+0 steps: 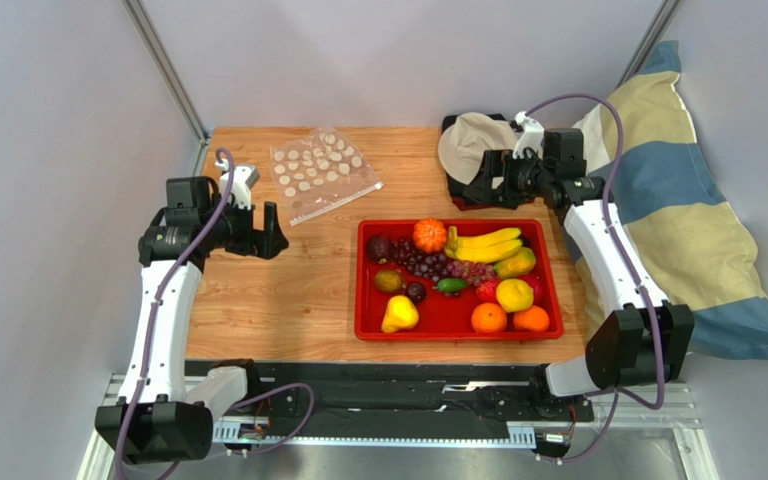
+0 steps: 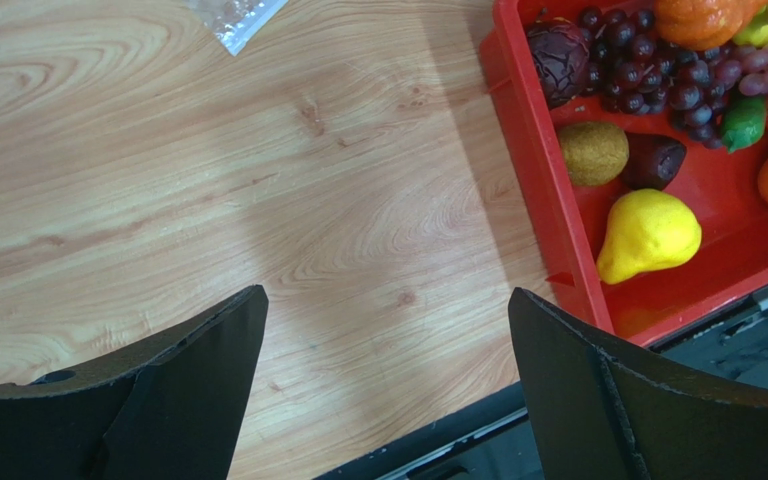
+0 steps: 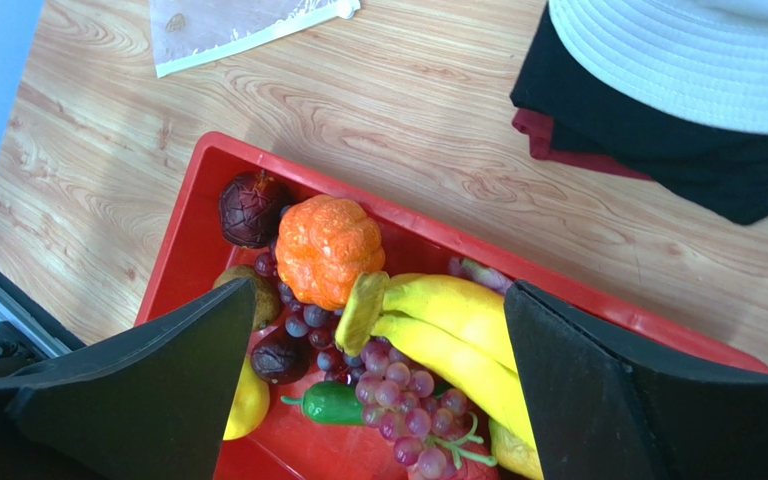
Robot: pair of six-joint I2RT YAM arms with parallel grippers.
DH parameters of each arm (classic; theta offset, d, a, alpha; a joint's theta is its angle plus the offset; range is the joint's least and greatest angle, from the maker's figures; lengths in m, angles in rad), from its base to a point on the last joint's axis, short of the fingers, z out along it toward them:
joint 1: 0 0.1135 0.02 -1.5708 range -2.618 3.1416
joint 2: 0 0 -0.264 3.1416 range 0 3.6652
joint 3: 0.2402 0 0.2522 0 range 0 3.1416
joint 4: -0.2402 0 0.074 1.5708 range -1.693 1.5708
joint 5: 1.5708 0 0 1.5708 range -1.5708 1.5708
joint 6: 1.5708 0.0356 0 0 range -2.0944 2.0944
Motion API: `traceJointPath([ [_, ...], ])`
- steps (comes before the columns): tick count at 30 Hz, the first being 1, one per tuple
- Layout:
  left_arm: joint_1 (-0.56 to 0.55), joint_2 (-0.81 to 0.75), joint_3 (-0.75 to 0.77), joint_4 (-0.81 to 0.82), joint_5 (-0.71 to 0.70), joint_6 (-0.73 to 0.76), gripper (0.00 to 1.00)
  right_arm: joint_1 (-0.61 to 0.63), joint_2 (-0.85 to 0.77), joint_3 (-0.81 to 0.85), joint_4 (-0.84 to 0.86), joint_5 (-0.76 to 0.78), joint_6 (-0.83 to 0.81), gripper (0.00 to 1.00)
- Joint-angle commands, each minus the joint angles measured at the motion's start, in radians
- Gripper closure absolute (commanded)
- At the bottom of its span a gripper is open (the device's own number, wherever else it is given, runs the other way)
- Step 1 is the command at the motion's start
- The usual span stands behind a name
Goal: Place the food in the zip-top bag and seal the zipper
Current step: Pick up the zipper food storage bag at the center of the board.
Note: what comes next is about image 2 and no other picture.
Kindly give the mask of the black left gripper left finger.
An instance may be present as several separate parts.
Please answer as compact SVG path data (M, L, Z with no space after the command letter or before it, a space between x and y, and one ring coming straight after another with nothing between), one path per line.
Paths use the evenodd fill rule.
M109 354L0 385L0 479L224 479L269 301L253 285Z

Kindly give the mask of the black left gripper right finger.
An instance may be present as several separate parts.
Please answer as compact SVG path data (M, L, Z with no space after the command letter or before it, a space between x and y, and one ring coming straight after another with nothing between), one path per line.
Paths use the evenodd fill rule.
M768 479L768 389L593 327L535 293L508 303L549 479Z

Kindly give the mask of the clear dotted zip top bag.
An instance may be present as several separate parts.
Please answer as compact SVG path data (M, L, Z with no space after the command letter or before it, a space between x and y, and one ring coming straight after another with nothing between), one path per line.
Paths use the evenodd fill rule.
M184 1L232 56L238 55L287 3L287 0Z

